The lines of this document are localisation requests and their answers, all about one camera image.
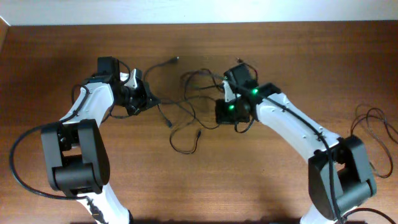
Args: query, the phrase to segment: wooden surface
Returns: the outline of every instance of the wooden surface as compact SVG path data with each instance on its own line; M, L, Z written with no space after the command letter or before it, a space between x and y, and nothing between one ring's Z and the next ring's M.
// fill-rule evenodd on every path
M0 18L0 53L4 40L6 39L7 31L8 25L6 24L6 22L4 22L4 20Z
M360 103L382 108L398 126L398 22L10 27L0 56L0 223L92 222L77 202L25 191L12 178L7 159L20 133L70 109L71 87L95 72L97 57L108 55L143 70L180 56L178 65L148 77L156 95L173 99L181 96L181 73L207 67L222 74L241 57L258 69L260 83L275 83L295 106L342 136ZM202 94L221 97L214 90ZM212 124L213 103L196 104L199 117ZM188 120L178 108L164 110L173 122ZM187 128L174 143L191 147L198 128ZM246 134L236 134L232 126L206 130L190 156L172 150L170 129L155 108L124 121L110 119L100 131L112 188L136 218L268 221L301 217L311 204L306 162L259 123ZM360 129L358 136L370 159L387 171L376 142ZM16 166L27 183L51 192L39 134L19 146ZM376 179L377 196L364 206L398 220L397 181L396 172ZM385 223L366 213L356 217Z

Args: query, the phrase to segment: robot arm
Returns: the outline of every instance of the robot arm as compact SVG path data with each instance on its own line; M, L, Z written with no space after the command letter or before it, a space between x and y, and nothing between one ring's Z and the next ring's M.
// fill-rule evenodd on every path
M83 82L85 87L81 87L76 102L61 120L81 106L79 113L42 130L50 186L66 196L84 197L78 202L99 224L133 223L130 211L120 204L109 184L109 159L98 128L114 105L125 107L132 116L160 103L141 80L141 74L137 69L130 75L121 73L118 60L99 58L98 73ZM63 155L73 147L80 147L81 155Z
M224 99L216 101L216 122L236 124L255 118L281 135L308 162L308 189L313 205L302 217L301 224L331 224L336 222L336 216L325 144L292 113L322 134L331 150L333 163L345 165L339 171L332 167L336 202L341 214L376 194L376 183L360 139L356 136L343 139L320 126L297 109L273 84L259 86L244 63L228 70L225 77Z

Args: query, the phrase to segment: wood grain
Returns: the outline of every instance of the wood grain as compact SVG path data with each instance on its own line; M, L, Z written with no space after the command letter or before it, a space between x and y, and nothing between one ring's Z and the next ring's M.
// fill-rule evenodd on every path
M8 25L6 24L6 22L4 22L4 20L0 18L0 53L4 40L6 39L7 31Z
M108 55L141 69L180 56L178 65L148 77L156 95L173 99L181 97L181 73L207 67L222 74L240 57L257 68L261 83L275 83L295 106L342 136L348 135L360 103L382 108L398 125L398 22L10 27L0 55L0 223L92 222L76 202L25 191L12 178L7 158L20 133L70 109L70 88L96 70L97 57ZM214 90L202 94L221 97ZM196 104L199 117L212 124L213 103ZM178 108L164 110L173 122L188 120ZM198 128L179 133L175 144L191 147ZM375 130L387 140L381 126L375 124ZM259 123L246 134L231 126L206 130L190 156L169 146L170 129L156 109L124 121L110 119L100 131L112 188L135 218L269 221L299 218L311 204L306 162ZM376 142L360 129L358 136L371 160L387 171ZM387 145L397 162L396 146ZM51 192L39 134L21 143L16 166L27 183ZM396 173L376 181L377 196L364 206L398 220ZM367 213L355 217L385 223Z

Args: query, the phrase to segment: black bracket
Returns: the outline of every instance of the black bracket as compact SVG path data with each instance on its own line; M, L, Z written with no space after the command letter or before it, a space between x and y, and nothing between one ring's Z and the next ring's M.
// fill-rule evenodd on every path
M331 148L331 153L335 162L345 165L339 171L333 166L336 200L343 214L374 196L377 191L376 182L365 146L356 136L339 138L339 144ZM336 219L331 200L326 152L317 151L308 160L308 188L317 210L329 220Z
M125 107L128 115L132 116L160 103L158 97L150 91L149 84L142 81L142 71L137 68L135 79L137 88L122 85L119 60L114 57L99 57L97 73L87 78L83 84L97 82L110 84L114 104Z
M109 159L95 119L44 128L42 144L47 177L54 190L61 190L66 196L100 194L102 186L109 182ZM64 156L62 152L72 146L80 146L81 154Z
M217 124L248 123L250 116L258 120L256 105L261 103L264 97L281 93L280 89L272 83L259 86L257 80L252 78L245 63L230 68L224 72L224 76L229 81L232 92L241 96L227 103L224 99L216 100Z

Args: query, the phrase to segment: tangled wires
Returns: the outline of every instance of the tangled wires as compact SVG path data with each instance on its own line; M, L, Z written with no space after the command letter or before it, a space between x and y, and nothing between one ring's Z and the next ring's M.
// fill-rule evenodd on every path
M360 107L362 106L367 106L369 109L366 113L363 114L358 114L358 110ZM380 174L377 169L375 168L375 166L370 162L370 165L373 169L373 172L376 176L380 177L380 178L388 178L391 176L392 171L394 169L394 163L392 161L392 156L390 153L390 150L388 149L388 147L386 146L386 144L380 139L380 137L373 131L372 126L369 123L370 119L375 119L376 121L380 121L383 123L386 132L389 136L389 138L391 139L391 141L393 141L394 143L398 144L398 141L392 136L391 131L394 132L396 135L398 135L398 131L396 130L395 127L393 127L386 118L386 115L384 114L383 110L381 110L380 108L377 107L372 107L370 105L358 105L355 109L355 119L351 125L351 129L350 129L350 133L351 135L354 134L354 130L358 125L361 125L362 128L365 129L365 131L370 134L370 136L375 139L377 141L377 143L382 147L382 149L384 150L384 152L386 153L389 162L390 162L390 170L387 174ZM366 123L366 127L362 125L362 122L365 121Z
M192 102L191 102L191 100L197 99L197 98L203 98L203 99L206 99L206 100L211 100L211 101L213 101L213 102L216 102L216 100L215 100L214 98L212 98L212 97L210 97L210 96L200 96L200 95L196 95L196 96L187 96L188 87L191 86L191 85L190 85L190 81L192 80L192 78L193 78L195 75L200 75L200 74L202 74L202 73L209 73L209 74L211 74L211 71L210 71L209 69L207 69L207 68L203 68L203 69L199 69L199 70L195 70L195 71L185 72L183 75L181 75L181 77L180 77L181 80L184 80L185 77L188 77L188 78L183 82L183 87L184 87L184 90L183 90L183 100L174 101L174 100L171 100L170 98L164 98L164 99L162 100L162 105L175 105L175 106L178 106L181 110L183 110L184 112L186 112L187 114L189 114L189 115L192 117L192 119L191 119L189 122L187 122L186 124L184 124L184 125L181 126L181 127L177 127L177 128L175 128L175 129L173 129L173 130L171 131L171 133L170 133L169 142L170 142L171 147L174 149L174 151L179 152L179 153L181 153L181 154L193 154L193 153L197 150L197 147L198 147L198 140L199 140L199 138L200 138L200 136L201 136L202 130L201 130L201 129L198 130L197 135L196 135L196 137L195 137L195 144L194 144L194 146L193 146L193 148L192 148L191 150L179 149L178 147L176 147L176 146L174 145L174 143L173 143L173 137L175 136L175 134L176 134L178 131L181 131L183 128L186 128L187 126L193 124L193 123L196 122L196 121L197 121L197 122L202 126L202 128L204 128L204 129L214 130L214 129L216 129L216 128L218 128L218 127L220 126L219 124L217 124L217 125L215 125L215 126L207 126L206 124L204 124L199 118L197 118L197 112L195 111L195 108L194 108L194 106L193 106L193 104L192 104ZM216 80L215 80L214 78L213 78L212 80L213 80L213 85L211 85L211 86L205 86L205 87L191 86L191 87L193 87L194 90L207 90L207 89L210 89L210 88L216 88L218 91L223 92L222 85L217 84L217 83L216 83ZM186 104L190 107L190 110L184 108L184 107L181 105L182 103L186 103ZM166 115L164 114L164 112L162 111L162 109L160 108L159 105L158 105L158 109L159 109L159 112L161 113L161 115L162 115L162 116L164 117L164 119L166 120L166 125L167 125L169 128L173 128L172 122L166 117Z

